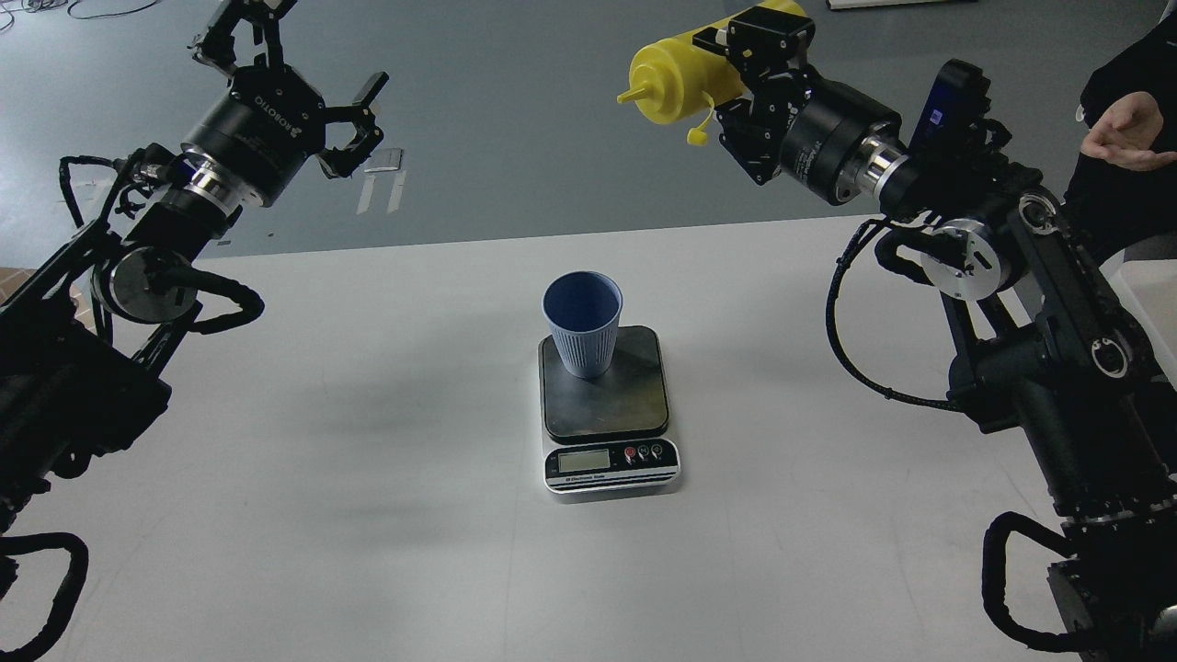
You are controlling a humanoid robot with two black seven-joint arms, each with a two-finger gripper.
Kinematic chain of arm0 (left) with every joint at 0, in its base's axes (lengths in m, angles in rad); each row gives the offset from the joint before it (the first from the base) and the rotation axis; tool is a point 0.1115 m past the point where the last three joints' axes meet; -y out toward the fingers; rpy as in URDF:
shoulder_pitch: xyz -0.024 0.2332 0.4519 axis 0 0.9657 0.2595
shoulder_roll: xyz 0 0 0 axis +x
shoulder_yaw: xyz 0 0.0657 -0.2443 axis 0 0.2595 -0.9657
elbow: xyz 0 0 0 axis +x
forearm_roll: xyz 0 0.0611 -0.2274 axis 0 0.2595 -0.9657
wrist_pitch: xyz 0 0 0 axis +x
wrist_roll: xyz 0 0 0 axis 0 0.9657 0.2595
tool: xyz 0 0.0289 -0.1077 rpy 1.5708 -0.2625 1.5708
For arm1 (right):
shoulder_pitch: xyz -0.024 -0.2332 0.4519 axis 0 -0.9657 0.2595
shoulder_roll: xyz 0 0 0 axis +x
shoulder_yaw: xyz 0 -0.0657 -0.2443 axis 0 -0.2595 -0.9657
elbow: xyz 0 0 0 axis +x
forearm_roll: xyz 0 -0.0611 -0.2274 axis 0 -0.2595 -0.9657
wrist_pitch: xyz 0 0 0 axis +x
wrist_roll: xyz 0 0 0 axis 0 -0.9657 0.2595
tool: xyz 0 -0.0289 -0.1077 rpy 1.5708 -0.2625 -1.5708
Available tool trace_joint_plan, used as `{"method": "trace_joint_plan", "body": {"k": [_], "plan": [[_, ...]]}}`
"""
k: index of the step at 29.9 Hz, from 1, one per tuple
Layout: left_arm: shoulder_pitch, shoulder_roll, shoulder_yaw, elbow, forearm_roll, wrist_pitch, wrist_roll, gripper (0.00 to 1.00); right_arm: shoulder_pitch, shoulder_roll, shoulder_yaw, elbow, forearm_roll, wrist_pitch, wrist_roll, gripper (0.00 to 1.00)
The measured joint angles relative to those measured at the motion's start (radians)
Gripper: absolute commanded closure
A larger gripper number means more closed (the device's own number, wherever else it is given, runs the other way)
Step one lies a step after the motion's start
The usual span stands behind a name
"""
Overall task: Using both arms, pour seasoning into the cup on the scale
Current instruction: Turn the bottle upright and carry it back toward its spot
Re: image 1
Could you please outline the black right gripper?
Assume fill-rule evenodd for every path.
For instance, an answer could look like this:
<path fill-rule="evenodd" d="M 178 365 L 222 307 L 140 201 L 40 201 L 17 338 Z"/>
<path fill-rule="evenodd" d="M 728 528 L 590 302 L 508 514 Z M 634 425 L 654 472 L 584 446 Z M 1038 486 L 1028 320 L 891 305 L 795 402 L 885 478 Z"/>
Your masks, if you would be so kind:
<path fill-rule="evenodd" d="M 752 6 L 691 35 L 754 93 L 718 106 L 722 146 L 758 185 L 789 176 L 834 206 L 859 194 L 878 198 L 907 160 L 900 117 L 853 87 L 817 78 L 807 62 L 816 32 L 800 9 Z"/>

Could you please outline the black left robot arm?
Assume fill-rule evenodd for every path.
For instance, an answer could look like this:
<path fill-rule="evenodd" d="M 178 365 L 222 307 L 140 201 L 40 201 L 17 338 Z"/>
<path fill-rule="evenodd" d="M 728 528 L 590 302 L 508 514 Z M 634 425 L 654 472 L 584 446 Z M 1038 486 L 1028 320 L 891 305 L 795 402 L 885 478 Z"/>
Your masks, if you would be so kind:
<path fill-rule="evenodd" d="M 1 499 L 4 590 L 24 554 L 65 552 L 45 624 L 5 661 L 38 661 L 66 633 L 89 551 L 72 532 L 11 535 L 51 479 L 84 474 L 129 446 L 167 410 L 167 363 L 188 335 L 222 335 L 260 318 L 257 291 L 197 269 L 248 206 L 270 207 L 315 160 L 350 177 L 383 143 L 377 72 L 331 106 L 286 62 L 291 1 L 222 1 L 189 49 L 227 87 L 179 151 L 158 143 L 121 159 L 64 155 L 58 168 L 75 234 L 4 302 Z"/>

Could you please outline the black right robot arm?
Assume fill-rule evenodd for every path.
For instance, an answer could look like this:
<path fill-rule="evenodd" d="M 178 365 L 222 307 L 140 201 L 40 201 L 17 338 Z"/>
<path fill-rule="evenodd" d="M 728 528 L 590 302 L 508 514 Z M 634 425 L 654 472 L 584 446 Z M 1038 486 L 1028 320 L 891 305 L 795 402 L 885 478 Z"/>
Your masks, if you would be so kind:
<path fill-rule="evenodd" d="M 842 280 L 869 245 L 882 269 L 939 291 L 955 359 L 940 400 L 980 431 L 1020 428 L 1060 531 L 1005 512 L 988 525 L 982 602 L 1018 644 L 1084 661 L 1173 660 L 1173 477 L 1138 410 L 1161 372 L 1144 327 L 1115 298 L 1038 168 L 1003 154 L 989 80 L 943 64 L 911 143 L 895 110 L 807 62 L 811 18 L 753 6 L 690 34 L 738 75 L 717 106 L 720 143 L 764 184 L 794 177 L 832 205 L 875 198 L 827 290 L 827 342 Z"/>

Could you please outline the person's hand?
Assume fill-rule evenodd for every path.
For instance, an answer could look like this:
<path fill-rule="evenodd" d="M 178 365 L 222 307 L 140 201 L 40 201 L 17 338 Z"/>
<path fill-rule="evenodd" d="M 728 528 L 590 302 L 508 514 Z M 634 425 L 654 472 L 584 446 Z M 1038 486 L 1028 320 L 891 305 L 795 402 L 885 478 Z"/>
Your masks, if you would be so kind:
<path fill-rule="evenodd" d="M 1080 154 L 1136 173 L 1173 165 L 1173 151 L 1153 146 L 1164 124 L 1159 101 L 1145 91 L 1132 92 L 1117 99 L 1093 123 L 1080 143 Z"/>

